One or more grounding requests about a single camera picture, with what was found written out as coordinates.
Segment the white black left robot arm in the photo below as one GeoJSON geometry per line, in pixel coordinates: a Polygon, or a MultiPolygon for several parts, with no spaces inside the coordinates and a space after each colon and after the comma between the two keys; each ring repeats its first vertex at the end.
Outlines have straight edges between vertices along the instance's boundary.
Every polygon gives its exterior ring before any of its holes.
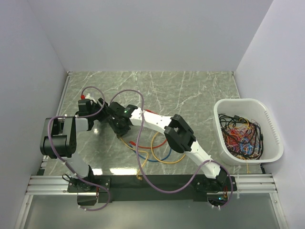
{"type": "Polygon", "coordinates": [[[107,109],[108,103],[102,98],[97,101],[82,98],[78,101],[78,111],[74,116],[46,118],[44,122],[41,153],[68,164],[68,169],[73,169],[69,182],[73,185],[79,183],[80,188],[86,192],[95,188],[96,180],[92,168],[76,152],[77,133],[92,130],[95,120],[105,121],[109,117],[107,109]]]}

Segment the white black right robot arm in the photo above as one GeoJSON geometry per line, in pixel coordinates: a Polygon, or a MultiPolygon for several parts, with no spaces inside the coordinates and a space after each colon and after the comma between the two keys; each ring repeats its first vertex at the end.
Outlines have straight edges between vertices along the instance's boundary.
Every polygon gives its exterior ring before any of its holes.
{"type": "Polygon", "coordinates": [[[135,105],[123,107],[117,102],[109,105],[107,113],[110,115],[109,123],[117,136],[126,134],[131,125],[161,133],[172,150],[189,157],[198,166],[196,173],[203,171],[210,180],[211,188],[222,191],[227,181],[233,188],[233,181],[227,170],[203,150],[193,130],[180,115],[163,116],[135,105]]]}

